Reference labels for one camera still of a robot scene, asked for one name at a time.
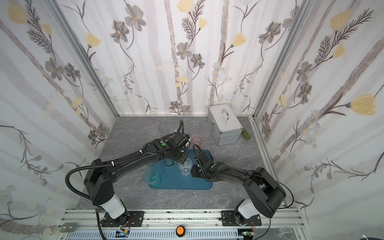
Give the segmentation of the silver aluminium case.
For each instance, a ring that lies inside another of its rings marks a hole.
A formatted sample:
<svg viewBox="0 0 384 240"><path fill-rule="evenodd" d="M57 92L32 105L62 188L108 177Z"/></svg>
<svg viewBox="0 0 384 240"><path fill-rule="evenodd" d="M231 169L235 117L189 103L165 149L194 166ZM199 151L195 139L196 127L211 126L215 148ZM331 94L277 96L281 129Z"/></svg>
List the silver aluminium case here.
<svg viewBox="0 0 384 240"><path fill-rule="evenodd" d="M243 130L229 104L210 106L208 123L212 125L212 134L218 146L237 142Z"/></svg>

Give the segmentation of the green small object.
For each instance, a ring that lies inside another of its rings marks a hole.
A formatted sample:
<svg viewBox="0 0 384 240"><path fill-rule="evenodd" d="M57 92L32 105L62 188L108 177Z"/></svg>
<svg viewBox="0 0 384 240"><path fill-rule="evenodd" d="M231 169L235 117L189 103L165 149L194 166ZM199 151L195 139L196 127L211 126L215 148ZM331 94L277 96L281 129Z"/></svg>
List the green small object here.
<svg viewBox="0 0 384 240"><path fill-rule="evenodd" d="M246 140L249 140L252 138L251 134L246 130L246 129L242 129L242 135L243 137L246 139Z"/></svg>

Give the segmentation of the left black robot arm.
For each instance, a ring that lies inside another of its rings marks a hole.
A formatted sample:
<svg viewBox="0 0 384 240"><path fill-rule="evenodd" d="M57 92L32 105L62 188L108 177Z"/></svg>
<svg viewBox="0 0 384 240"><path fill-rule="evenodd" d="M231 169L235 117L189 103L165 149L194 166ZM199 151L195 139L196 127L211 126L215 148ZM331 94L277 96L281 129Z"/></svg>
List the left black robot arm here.
<svg viewBox="0 0 384 240"><path fill-rule="evenodd" d="M154 139L131 154L115 160L94 160L91 165L70 170L65 177L67 187L75 194L88 199L105 214L104 224L108 227L121 227L131 219L130 213L123 202L117 197L113 183L126 174L145 165L163 160L184 163L187 159L187 148L190 137L184 132L184 123L180 120L179 128L162 138ZM77 190L70 182L70 177L76 172L87 171L84 185L87 194Z"/></svg>

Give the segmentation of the clear faceted glass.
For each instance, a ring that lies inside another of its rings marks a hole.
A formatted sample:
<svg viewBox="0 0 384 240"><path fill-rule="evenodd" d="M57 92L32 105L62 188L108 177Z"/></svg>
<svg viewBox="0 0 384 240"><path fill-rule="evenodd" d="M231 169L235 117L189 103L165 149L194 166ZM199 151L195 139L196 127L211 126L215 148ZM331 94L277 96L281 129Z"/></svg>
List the clear faceted glass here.
<svg viewBox="0 0 384 240"><path fill-rule="evenodd" d="M191 170L193 167L193 161L187 158L183 164L178 164L179 170L183 176L188 176L191 174Z"/></svg>

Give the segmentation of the aluminium mounting rail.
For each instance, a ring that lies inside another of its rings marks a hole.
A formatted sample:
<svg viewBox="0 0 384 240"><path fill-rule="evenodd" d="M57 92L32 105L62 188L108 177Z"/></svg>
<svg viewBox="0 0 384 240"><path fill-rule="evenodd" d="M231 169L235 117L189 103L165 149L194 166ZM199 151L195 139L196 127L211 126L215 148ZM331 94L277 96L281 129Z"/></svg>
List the aluminium mounting rail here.
<svg viewBox="0 0 384 240"><path fill-rule="evenodd" d="M232 210L134 210L124 227L108 227L91 210L67 210L55 240L309 240L296 209L283 209L272 219L254 216L245 226L228 220ZM176 228L184 226L179 238Z"/></svg>

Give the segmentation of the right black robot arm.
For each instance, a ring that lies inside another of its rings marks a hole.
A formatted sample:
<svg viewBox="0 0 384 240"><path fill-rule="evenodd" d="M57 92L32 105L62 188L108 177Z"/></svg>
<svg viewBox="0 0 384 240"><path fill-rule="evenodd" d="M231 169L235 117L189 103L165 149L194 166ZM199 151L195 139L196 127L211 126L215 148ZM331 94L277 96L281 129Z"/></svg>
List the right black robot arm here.
<svg viewBox="0 0 384 240"><path fill-rule="evenodd" d="M245 226L257 215L271 219L287 196L283 184L262 167L241 170L220 161L215 162L197 144L193 145L193 152L198 163L193 166L194 178L207 182L228 182L245 189L249 199L242 200L228 218L237 225Z"/></svg>

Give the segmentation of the pink plastic cup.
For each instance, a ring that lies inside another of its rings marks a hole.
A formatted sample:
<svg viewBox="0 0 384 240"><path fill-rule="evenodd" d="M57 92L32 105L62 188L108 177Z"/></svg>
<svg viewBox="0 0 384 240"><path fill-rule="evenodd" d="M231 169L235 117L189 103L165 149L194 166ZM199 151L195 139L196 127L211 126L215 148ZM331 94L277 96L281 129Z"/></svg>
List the pink plastic cup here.
<svg viewBox="0 0 384 240"><path fill-rule="evenodd" d="M203 139L200 136L193 136L191 139L191 143L192 143L192 145L196 144L196 145L201 146L203 143Z"/></svg>

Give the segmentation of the teal plastic tray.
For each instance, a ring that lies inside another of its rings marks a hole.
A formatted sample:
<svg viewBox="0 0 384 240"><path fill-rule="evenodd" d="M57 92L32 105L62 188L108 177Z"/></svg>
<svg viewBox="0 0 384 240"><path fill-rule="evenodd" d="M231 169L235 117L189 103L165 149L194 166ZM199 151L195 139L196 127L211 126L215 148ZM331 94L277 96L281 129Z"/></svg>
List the teal plastic tray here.
<svg viewBox="0 0 384 240"><path fill-rule="evenodd" d="M193 167L197 165L193 150L187 150L187 158L193 161ZM148 168L154 168L158 171L161 183L154 189L175 189L175 190L209 190L213 183L206 182L201 178L194 178L191 174L183 176L179 170L177 162L171 160L161 160L157 163L149 164Z"/></svg>

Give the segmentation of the orange emergency button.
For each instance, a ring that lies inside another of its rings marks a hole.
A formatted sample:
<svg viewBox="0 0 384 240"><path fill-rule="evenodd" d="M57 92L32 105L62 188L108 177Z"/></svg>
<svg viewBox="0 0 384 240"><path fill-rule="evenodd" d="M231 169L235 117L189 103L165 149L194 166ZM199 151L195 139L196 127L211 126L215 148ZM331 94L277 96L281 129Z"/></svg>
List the orange emergency button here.
<svg viewBox="0 0 384 240"><path fill-rule="evenodd" d="M184 226L178 226L176 228L177 237L182 238L185 236L185 234L186 234L186 228Z"/></svg>

